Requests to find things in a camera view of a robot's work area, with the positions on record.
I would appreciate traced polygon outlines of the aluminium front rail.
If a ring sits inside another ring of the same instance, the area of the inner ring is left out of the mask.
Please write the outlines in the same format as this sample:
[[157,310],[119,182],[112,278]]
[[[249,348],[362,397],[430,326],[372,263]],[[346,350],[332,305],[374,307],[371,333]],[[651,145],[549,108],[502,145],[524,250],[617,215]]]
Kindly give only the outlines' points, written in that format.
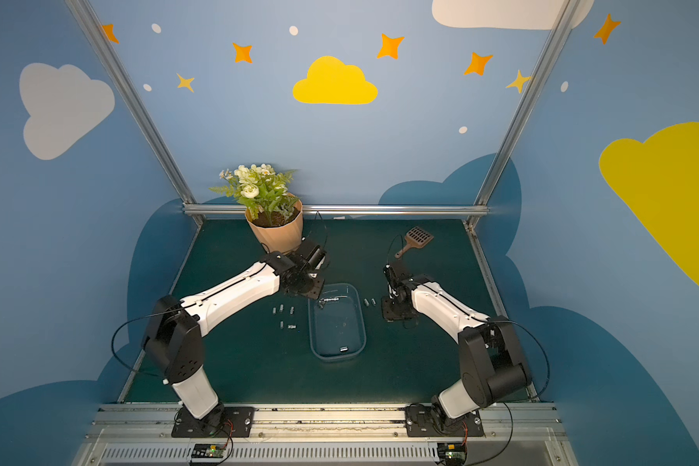
[[248,438],[173,438],[178,405],[102,406],[76,465],[191,465],[195,444],[225,443],[217,465],[437,465],[438,443],[462,443],[469,465],[575,465],[553,404],[495,404],[483,437],[409,437],[405,404],[246,404],[256,409]]

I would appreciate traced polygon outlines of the green table mat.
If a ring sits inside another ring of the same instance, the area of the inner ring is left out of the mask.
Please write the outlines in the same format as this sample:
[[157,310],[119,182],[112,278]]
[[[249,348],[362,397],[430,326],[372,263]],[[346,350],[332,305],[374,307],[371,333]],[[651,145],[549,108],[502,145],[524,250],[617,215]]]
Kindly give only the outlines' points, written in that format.
[[[310,349],[308,301],[283,293],[264,298],[205,337],[204,369],[224,403],[429,402],[459,379],[457,345],[426,316],[386,322],[383,268],[402,248],[400,235],[419,226],[434,236],[422,250],[404,256],[413,275],[425,274],[476,311],[495,315],[462,221],[306,221],[323,244],[326,285],[349,283],[361,298],[367,344],[352,359],[319,360]],[[174,295],[208,289],[251,266],[262,254],[244,221],[208,221],[202,227]],[[295,308],[294,315],[289,314]],[[289,324],[295,330],[287,329]]]

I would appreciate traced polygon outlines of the left aluminium frame post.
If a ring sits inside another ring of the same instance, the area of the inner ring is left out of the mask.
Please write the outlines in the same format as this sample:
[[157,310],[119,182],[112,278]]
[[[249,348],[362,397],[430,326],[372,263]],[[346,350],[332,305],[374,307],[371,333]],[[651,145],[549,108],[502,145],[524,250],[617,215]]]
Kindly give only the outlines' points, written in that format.
[[145,108],[141,95],[135,89],[132,79],[130,79],[122,61],[116,54],[114,43],[108,39],[104,32],[103,26],[91,3],[85,0],[67,0],[65,4],[72,13],[76,23],[83,30],[85,38],[89,41],[91,48],[93,48],[96,56],[111,78],[126,107],[130,110],[131,116],[133,116],[161,168],[174,190],[176,190],[180,200],[182,200],[183,206],[196,204],[197,201],[188,183],[184,180],[182,171],[155,127],[155,123]]

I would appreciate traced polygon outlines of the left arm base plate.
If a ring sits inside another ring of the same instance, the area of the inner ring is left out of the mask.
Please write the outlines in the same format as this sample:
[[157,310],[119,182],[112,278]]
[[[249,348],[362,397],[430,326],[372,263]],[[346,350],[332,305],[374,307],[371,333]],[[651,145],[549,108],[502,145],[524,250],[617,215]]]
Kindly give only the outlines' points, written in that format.
[[256,409],[250,406],[217,405],[203,419],[196,419],[186,407],[174,418],[173,438],[248,438]]

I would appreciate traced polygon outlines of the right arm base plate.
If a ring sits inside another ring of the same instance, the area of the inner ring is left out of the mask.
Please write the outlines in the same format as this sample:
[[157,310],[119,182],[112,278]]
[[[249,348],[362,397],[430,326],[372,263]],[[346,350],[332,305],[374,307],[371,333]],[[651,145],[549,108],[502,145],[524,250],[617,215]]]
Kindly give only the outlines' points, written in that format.
[[475,410],[462,417],[448,417],[438,405],[414,403],[404,409],[409,437],[483,437],[483,421]]

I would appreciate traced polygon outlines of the white flowers green plant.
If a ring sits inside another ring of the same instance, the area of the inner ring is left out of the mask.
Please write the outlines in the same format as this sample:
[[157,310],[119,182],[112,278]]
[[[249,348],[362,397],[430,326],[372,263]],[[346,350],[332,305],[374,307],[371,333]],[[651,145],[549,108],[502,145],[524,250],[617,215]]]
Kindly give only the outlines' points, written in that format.
[[295,171],[278,172],[270,164],[239,165],[219,174],[212,192],[246,208],[248,220],[263,228],[285,226],[298,215],[298,197],[289,191]]

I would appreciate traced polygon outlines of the terracotta flower pot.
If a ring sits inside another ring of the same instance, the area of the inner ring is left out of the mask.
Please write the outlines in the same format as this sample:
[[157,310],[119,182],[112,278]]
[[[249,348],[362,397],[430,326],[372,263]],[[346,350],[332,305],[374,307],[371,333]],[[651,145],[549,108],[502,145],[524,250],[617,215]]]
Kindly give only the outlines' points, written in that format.
[[258,240],[259,244],[267,252],[292,252],[296,250],[303,239],[303,205],[296,196],[291,195],[296,200],[294,213],[289,221],[281,226],[263,227],[256,224],[249,211],[246,211],[246,219]]

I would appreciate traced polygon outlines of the small brown slotted scoop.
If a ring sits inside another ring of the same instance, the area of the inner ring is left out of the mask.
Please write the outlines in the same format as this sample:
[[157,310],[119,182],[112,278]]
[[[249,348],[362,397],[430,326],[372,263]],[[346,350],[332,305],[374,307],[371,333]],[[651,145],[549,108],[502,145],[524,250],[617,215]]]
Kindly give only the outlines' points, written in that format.
[[406,252],[409,252],[409,250],[422,249],[426,247],[433,239],[434,236],[431,233],[419,226],[415,226],[405,234],[404,246],[399,252],[394,254],[394,257],[400,259]]

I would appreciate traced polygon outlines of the aluminium back crossbar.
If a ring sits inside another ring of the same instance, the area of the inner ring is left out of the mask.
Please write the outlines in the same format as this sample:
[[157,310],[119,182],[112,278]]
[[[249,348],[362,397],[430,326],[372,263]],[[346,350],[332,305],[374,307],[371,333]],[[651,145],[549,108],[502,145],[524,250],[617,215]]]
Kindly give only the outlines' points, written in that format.
[[[239,215],[246,213],[241,205],[186,204],[187,215]],[[304,205],[306,214],[321,213],[336,216],[425,216],[425,217],[484,217],[489,213],[487,206],[432,206],[432,205]]]

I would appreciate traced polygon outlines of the pile of chrome sockets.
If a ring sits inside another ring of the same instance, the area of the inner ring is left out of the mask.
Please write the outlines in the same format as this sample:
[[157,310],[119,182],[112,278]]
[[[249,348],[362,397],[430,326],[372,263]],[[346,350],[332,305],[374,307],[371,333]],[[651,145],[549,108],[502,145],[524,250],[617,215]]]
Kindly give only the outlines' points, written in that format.
[[318,301],[318,304],[319,304],[320,306],[324,306],[326,303],[329,303],[329,302],[336,302],[336,301],[339,301],[341,298],[342,298],[342,296],[321,298],[321,299]]

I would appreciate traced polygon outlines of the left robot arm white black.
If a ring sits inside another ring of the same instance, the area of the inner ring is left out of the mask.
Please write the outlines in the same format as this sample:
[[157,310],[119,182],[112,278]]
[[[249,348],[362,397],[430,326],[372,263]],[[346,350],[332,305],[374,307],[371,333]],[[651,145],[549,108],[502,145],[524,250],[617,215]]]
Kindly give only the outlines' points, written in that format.
[[210,289],[182,299],[167,295],[155,303],[141,346],[178,395],[183,419],[215,427],[215,416],[223,411],[204,369],[204,338],[237,312],[280,290],[318,297],[322,266],[322,259],[300,262],[270,254]]

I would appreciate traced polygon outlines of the aluminium frame post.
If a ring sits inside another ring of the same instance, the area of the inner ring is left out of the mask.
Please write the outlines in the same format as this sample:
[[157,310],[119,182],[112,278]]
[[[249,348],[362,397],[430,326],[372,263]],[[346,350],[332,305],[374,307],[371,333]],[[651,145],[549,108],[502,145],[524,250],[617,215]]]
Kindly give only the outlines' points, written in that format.
[[559,56],[573,29],[574,21],[578,11],[582,6],[582,1],[564,1],[557,13],[555,25],[551,29],[545,46],[535,64],[532,72],[532,79],[527,84],[516,112],[511,120],[502,144],[491,163],[487,176],[478,192],[474,206],[483,208],[484,214],[471,215],[466,219],[467,230],[474,232],[481,217],[489,212],[489,200],[493,196],[497,184],[499,183],[507,164],[509,163],[518,140],[527,126],[528,120],[536,107],[538,99],[557,63]]
[[132,79],[130,79],[122,61],[116,54],[114,43],[108,39],[104,32],[103,26],[91,3],[85,0],[67,0],[65,4],[72,13],[76,23],[83,30],[85,38],[89,41],[91,48],[93,48],[96,56],[111,78],[126,107],[130,110],[131,116],[133,116],[161,168],[174,190],[176,190],[180,200],[182,200],[183,206],[196,204],[197,201],[188,183],[184,180],[182,171],[155,127],[155,123],[145,108],[141,95],[135,89]]

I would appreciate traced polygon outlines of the controller board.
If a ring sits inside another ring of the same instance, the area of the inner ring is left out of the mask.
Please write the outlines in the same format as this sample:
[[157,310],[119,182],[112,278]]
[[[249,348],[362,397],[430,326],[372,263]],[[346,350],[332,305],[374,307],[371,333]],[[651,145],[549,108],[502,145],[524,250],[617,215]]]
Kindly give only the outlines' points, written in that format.
[[467,459],[467,452],[462,443],[438,443],[437,465],[463,466]]
[[217,465],[225,460],[225,443],[195,444],[190,453],[191,465]]

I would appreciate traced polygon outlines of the clear plastic storage box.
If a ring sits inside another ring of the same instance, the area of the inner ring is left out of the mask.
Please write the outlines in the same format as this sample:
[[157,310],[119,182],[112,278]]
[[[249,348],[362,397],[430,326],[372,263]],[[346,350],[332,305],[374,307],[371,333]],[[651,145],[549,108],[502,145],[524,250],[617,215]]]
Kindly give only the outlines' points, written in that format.
[[[342,296],[339,301],[320,306],[321,298]],[[349,283],[325,285],[318,300],[309,300],[308,323],[310,347],[322,362],[334,363],[360,355],[366,347],[367,335],[361,299]],[[349,348],[340,353],[341,347]]]

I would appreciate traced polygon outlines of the right controller board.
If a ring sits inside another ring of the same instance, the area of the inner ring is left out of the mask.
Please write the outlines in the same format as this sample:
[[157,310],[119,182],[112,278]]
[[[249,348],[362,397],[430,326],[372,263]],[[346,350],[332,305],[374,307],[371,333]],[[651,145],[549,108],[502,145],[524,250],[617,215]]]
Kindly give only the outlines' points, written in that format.
[[463,466],[467,459],[467,452],[462,443],[438,443],[437,465]]

